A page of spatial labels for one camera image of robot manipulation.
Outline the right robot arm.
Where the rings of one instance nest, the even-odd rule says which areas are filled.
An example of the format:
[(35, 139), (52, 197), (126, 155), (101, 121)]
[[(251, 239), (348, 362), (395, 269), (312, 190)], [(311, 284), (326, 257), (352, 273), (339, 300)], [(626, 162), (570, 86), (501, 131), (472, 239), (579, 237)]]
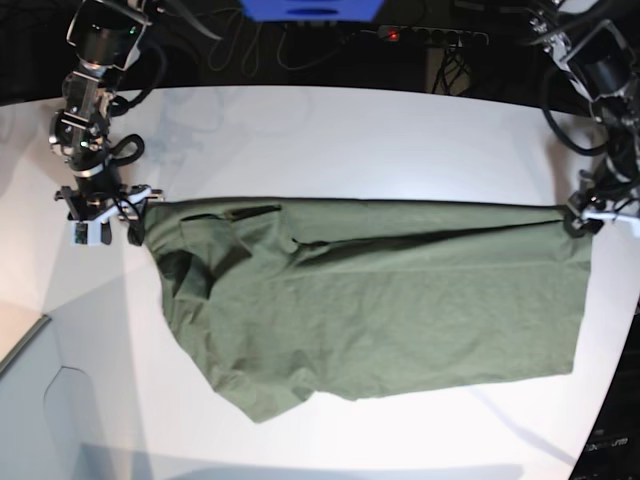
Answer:
[(144, 210), (162, 195), (148, 185), (128, 186), (122, 180), (122, 169), (145, 152), (142, 137), (129, 134), (116, 143), (109, 139), (113, 118), (145, 100), (166, 72), (164, 52), (149, 44), (158, 57), (150, 86), (132, 100), (118, 93), (150, 25), (143, 1), (83, 1), (69, 25), (66, 41), (74, 48), (78, 64), (63, 82), (65, 104), (51, 119), (49, 145), (64, 159), (75, 181), (54, 195), (67, 206), (75, 245), (110, 244), (112, 219), (127, 225), (130, 244), (142, 245)]

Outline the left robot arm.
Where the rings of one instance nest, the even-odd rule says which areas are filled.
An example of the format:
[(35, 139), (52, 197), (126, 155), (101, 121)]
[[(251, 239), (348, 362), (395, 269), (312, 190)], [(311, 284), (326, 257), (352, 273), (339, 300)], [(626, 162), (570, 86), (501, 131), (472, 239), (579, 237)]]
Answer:
[[(592, 171), (580, 174), (580, 186), (569, 197), (564, 229), (573, 238), (596, 234), (605, 222), (622, 221), (639, 231), (639, 69), (637, 57), (609, 18), (610, 1), (592, 1), (568, 12), (561, 1), (534, 1), (530, 12), (533, 37), (553, 65), (544, 74), (540, 108), (556, 138), (573, 152), (599, 158)], [(577, 145), (553, 118), (550, 88), (563, 75), (586, 101), (589, 116), (606, 133), (595, 147)]]

